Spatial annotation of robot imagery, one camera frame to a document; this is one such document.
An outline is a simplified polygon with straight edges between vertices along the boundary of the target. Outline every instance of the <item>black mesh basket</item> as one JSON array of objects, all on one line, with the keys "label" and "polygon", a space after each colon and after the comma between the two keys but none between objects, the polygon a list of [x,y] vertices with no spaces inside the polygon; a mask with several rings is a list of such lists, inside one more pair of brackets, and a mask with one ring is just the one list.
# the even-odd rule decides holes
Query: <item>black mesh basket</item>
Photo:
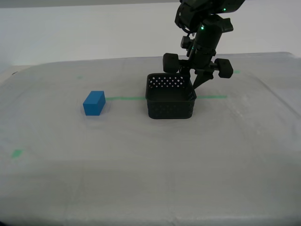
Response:
[{"label": "black mesh basket", "polygon": [[147,76],[145,97],[152,119],[188,119],[197,95],[189,75],[156,73]]}]

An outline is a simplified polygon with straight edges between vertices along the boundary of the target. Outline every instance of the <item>blue rectangular block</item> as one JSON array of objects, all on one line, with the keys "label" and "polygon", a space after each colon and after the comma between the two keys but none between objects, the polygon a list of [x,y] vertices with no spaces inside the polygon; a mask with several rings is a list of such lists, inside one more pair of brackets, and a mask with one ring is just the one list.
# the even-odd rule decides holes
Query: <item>blue rectangular block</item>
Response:
[{"label": "blue rectangular block", "polygon": [[103,91],[91,91],[83,103],[86,115],[100,115],[105,104]]}]

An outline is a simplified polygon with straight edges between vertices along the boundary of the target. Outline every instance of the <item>white wall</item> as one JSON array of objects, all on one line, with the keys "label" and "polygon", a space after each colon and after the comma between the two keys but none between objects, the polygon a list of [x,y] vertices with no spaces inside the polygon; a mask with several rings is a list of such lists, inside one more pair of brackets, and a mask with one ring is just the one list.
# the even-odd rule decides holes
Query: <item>white wall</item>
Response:
[{"label": "white wall", "polygon": [[[0,59],[13,65],[185,54],[179,3],[0,9]],[[301,56],[301,0],[249,0],[230,16],[219,53]]]}]

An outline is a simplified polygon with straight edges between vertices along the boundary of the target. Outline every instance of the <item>green tape mark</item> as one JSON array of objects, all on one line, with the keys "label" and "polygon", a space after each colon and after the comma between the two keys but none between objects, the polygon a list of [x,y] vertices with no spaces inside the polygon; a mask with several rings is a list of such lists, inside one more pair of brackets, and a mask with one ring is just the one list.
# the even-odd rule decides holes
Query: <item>green tape mark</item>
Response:
[{"label": "green tape mark", "polygon": [[23,153],[23,150],[21,150],[21,149],[16,149],[16,150],[12,153],[11,157],[12,157],[13,159],[18,158],[18,157],[20,157],[20,156],[22,155],[22,153]]},{"label": "green tape mark", "polygon": [[197,99],[226,99],[228,98],[226,95],[221,96],[197,96]]},{"label": "green tape mark", "polygon": [[106,100],[145,100],[145,97],[106,97]]},{"label": "green tape mark", "polygon": [[[220,96],[197,96],[197,99],[226,99],[226,95]],[[145,97],[106,97],[107,101],[110,100],[145,100]]]}]

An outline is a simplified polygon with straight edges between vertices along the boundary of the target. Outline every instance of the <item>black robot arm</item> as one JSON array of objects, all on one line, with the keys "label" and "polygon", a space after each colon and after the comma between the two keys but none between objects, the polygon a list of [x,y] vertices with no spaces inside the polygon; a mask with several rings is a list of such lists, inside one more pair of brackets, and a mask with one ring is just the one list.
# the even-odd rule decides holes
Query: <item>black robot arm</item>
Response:
[{"label": "black robot arm", "polygon": [[[183,0],[177,11],[175,23],[182,28],[187,36],[183,36],[181,47],[187,49],[188,60],[179,60],[177,54],[165,54],[163,69],[167,73],[180,71],[190,74],[194,69],[197,78],[193,84],[197,88],[204,82],[213,79],[213,72],[219,71],[221,78],[230,78],[233,68],[229,60],[216,59],[216,47],[225,32],[233,31],[229,18],[223,19],[219,13],[236,11],[245,0]],[[194,40],[189,38],[196,33]]]}]

